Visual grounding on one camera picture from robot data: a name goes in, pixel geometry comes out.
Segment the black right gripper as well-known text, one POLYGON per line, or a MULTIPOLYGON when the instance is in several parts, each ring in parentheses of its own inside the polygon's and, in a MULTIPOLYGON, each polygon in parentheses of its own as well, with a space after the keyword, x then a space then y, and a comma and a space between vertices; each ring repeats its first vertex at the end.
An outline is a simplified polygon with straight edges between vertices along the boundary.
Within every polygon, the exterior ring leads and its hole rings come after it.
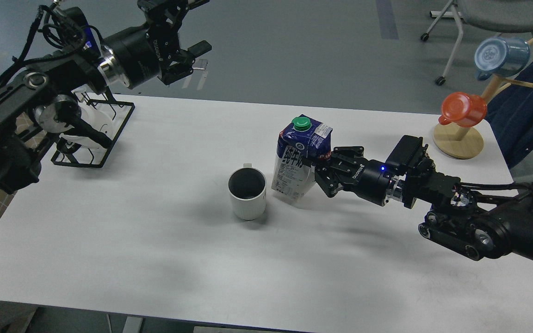
POLYGON ((328 160, 315 164, 315 181, 328 198, 341 191, 385 206, 394 174, 380 161, 367 160, 363 146, 336 146, 328 160))

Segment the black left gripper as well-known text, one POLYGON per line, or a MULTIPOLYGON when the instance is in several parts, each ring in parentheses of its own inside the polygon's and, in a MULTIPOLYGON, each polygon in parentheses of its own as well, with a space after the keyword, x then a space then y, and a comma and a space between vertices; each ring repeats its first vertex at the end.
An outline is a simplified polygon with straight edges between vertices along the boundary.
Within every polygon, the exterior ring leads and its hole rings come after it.
POLYGON ((119 83, 128 89, 158 78, 170 85, 190 76, 196 60, 212 50, 202 40, 188 49, 180 47, 179 29, 188 11, 209 0, 138 0, 146 21, 125 28, 102 43, 100 74, 107 85, 119 83))

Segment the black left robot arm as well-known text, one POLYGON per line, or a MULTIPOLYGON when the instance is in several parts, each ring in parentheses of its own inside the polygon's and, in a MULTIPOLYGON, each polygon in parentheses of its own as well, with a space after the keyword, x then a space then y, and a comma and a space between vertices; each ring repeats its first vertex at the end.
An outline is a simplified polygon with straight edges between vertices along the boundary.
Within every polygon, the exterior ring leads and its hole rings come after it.
MULTIPOLYGON (((124 128, 99 111, 97 101, 80 99, 81 88, 105 95, 105 103, 121 105, 110 90, 128 89, 153 78, 170 85, 190 76, 196 60, 209 52, 203 40, 187 49, 179 30, 191 10, 204 0, 139 0, 142 25, 102 37, 78 7, 63 9, 59 0, 39 6, 21 55, 0 75, 0 191, 8 195, 35 184, 47 150, 74 158, 82 149, 102 149, 99 166, 124 128)), ((0 201, 0 217, 7 202, 0 201)))

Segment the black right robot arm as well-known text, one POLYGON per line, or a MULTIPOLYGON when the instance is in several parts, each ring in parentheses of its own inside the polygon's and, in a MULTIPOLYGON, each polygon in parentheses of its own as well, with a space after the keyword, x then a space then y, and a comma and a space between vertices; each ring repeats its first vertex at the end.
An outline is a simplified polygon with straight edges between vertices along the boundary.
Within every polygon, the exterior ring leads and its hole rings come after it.
POLYGON ((474 261, 516 253, 533 260, 533 184, 463 183, 439 173, 423 139, 404 135, 385 162, 367 160, 362 146, 335 147, 326 160, 305 157, 328 197, 340 191, 379 206, 397 200, 431 205, 421 236, 474 261))

